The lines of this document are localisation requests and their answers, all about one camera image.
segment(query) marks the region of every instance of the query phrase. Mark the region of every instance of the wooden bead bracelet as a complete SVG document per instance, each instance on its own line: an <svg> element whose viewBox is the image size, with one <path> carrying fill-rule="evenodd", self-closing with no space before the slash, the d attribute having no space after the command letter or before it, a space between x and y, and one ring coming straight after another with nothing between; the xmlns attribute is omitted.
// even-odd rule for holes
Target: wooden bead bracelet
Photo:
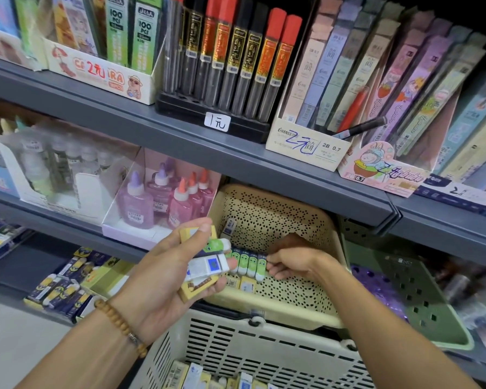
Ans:
<svg viewBox="0 0 486 389"><path fill-rule="evenodd" d="M98 298L94 302L94 306L96 309L101 310L106 314L110 321L118 327L122 334L127 336L131 342L136 346L137 352L139 353L140 358L145 358L148 354L148 348L146 345L140 340L135 333L131 331L131 327L128 323L124 320L124 318L119 314L119 312L110 305L107 301Z"/></svg>

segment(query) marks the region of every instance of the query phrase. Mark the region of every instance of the floor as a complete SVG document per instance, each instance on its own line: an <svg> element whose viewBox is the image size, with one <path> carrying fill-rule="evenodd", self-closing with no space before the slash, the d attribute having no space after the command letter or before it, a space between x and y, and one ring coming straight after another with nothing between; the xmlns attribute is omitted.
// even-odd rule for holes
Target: floor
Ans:
<svg viewBox="0 0 486 389"><path fill-rule="evenodd" d="M0 389L12 389L70 329L0 304Z"/></svg>

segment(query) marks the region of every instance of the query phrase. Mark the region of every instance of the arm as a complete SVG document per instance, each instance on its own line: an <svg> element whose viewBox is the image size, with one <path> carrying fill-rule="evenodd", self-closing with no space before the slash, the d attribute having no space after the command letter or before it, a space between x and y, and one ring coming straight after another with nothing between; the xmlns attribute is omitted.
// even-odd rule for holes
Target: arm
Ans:
<svg viewBox="0 0 486 389"><path fill-rule="evenodd" d="M182 227L200 227L180 243L179 229L163 239L133 270L110 304L147 346L185 314L194 301L221 291L225 278L195 300L183 303L177 291L188 262L205 247L211 220L199 218ZM236 267L234 259L228 260ZM16 389L116 389L138 358L135 346L102 311L94 311L69 331L17 385Z"/></svg>
<svg viewBox="0 0 486 389"><path fill-rule="evenodd" d="M302 275L324 288L377 388L479 389L439 348L385 307L333 257L299 239L288 235L272 247L277 252L267 258L269 273L278 280Z"/></svg>

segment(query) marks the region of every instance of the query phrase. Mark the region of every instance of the person's right hand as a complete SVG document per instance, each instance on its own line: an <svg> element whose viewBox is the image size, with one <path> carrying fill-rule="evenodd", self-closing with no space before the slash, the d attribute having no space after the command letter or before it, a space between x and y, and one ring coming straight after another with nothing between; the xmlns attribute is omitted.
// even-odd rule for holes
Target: person's right hand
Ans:
<svg viewBox="0 0 486 389"><path fill-rule="evenodd" d="M266 270L277 280L302 276L316 281L314 274L321 259L333 259L333 257L298 234L290 233L268 249Z"/></svg>

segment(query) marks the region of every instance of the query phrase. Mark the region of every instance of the price tag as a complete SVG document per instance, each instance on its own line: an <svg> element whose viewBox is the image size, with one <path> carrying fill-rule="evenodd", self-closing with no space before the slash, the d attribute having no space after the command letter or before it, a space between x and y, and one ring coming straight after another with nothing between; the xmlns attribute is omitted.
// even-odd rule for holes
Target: price tag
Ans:
<svg viewBox="0 0 486 389"><path fill-rule="evenodd" d="M231 117L220 113L205 113L204 126L214 128L223 132L228 132Z"/></svg>

